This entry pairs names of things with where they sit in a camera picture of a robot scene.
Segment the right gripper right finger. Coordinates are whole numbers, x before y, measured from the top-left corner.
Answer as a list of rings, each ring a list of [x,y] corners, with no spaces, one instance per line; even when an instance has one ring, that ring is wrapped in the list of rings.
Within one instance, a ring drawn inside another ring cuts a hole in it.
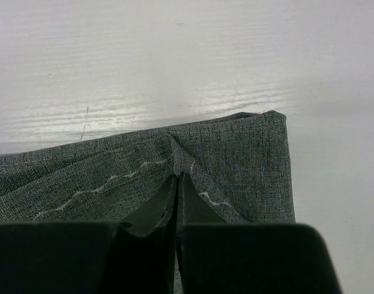
[[[190,175],[187,173],[181,173],[178,178],[177,196],[176,255],[180,282],[183,293],[185,293],[182,249],[183,226],[189,224],[225,224],[226,221],[199,196]]]

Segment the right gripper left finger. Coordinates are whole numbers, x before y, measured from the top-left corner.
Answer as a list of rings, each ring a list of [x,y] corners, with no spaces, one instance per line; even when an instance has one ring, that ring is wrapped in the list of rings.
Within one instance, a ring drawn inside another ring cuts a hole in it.
[[[123,277],[133,293],[174,290],[178,179],[170,175],[157,193],[125,217]]]

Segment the grey cloth napkin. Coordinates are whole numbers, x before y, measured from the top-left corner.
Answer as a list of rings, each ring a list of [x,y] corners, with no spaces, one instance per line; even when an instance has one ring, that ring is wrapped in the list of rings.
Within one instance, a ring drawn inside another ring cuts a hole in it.
[[[0,156],[0,223],[119,221],[188,174],[228,222],[294,222],[285,115],[223,118]]]

